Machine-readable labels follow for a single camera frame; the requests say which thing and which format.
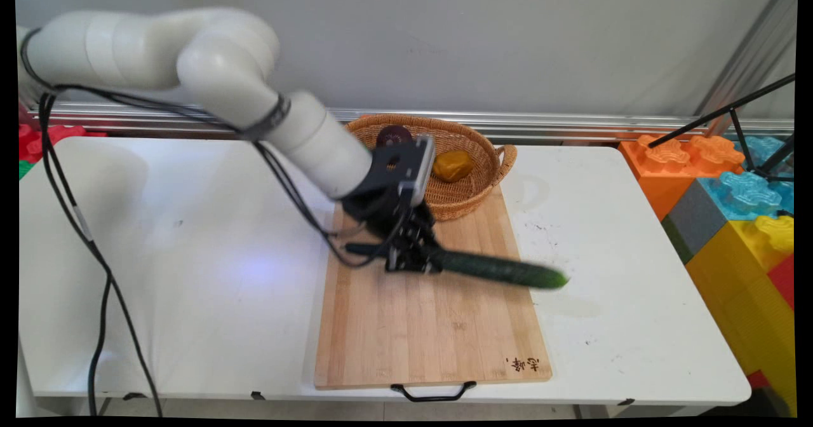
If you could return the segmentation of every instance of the wooden cutting board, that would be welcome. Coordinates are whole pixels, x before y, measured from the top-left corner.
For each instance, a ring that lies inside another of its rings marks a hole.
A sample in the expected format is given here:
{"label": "wooden cutting board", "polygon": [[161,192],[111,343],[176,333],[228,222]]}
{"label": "wooden cutting board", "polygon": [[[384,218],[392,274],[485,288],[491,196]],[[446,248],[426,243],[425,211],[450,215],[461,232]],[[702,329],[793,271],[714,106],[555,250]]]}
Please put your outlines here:
{"label": "wooden cutting board", "polygon": [[[334,227],[356,222],[336,209]],[[502,191],[475,212],[435,224],[438,241],[519,259]],[[348,241],[375,242],[369,235]],[[527,287],[444,271],[386,273],[384,260],[351,269],[331,254],[316,353],[316,388],[518,383],[551,378]]]}

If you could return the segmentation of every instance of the cucumber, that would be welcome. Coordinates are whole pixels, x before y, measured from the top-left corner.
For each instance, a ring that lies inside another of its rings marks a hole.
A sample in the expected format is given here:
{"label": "cucumber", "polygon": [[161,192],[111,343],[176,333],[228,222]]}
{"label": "cucumber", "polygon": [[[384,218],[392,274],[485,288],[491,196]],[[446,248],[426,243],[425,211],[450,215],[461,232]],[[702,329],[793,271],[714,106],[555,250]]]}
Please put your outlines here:
{"label": "cucumber", "polygon": [[429,259],[441,264],[444,271],[476,276],[478,278],[526,285],[536,288],[560,288],[569,279],[561,271],[532,265],[531,263],[497,259],[486,255],[467,254],[437,248],[431,250]]}

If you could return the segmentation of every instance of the white table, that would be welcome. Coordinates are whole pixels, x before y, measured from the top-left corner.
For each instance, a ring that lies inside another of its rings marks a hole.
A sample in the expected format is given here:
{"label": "white table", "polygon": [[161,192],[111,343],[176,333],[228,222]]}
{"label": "white table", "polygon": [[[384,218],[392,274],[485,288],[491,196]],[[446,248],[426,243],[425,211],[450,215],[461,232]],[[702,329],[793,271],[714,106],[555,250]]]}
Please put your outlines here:
{"label": "white table", "polygon": [[[314,389],[328,250],[248,144],[69,138],[57,152],[161,396],[403,399],[389,389]],[[290,170],[331,222],[333,204]],[[750,396],[619,152],[521,146],[502,190],[522,258],[572,280],[532,293],[553,378],[481,384],[465,401],[632,398],[700,412]],[[84,396],[103,287],[37,164],[20,181],[20,338],[36,395]],[[149,393],[113,296],[97,381],[99,396]]]}

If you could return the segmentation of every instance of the basket handle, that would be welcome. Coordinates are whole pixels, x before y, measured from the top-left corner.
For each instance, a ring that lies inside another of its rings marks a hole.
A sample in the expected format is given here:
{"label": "basket handle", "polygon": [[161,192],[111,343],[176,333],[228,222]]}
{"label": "basket handle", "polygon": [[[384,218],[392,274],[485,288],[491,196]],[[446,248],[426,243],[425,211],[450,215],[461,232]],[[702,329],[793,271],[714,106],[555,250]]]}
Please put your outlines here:
{"label": "basket handle", "polygon": [[496,186],[500,184],[502,178],[506,177],[508,172],[511,171],[511,167],[514,166],[514,162],[516,161],[516,146],[513,144],[506,144],[505,146],[500,146],[497,148],[497,157],[502,155],[502,164],[500,164],[500,169],[497,170],[497,178],[492,183],[492,186]]}

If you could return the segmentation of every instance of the white wall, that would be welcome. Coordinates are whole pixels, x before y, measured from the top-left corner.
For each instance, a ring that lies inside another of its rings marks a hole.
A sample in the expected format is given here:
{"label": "white wall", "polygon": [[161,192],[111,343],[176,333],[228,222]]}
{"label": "white wall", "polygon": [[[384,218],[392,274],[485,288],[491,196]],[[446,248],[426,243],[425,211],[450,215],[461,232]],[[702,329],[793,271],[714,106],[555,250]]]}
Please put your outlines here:
{"label": "white wall", "polygon": [[[282,44],[272,84],[326,105],[688,115],[768,0],[15,0],[67,10],[231,5]],[[182,92],[172,97],[184,99]]]}
{"label": "white wall", "polygon": [[[796,72],[796,41],[782,54],[776,68],[770,72],[762,85],[769,85]],[[744,118],[793,118],[795,117],[796,83],[790,83],[754,102],[743,106],[738,114]]]}

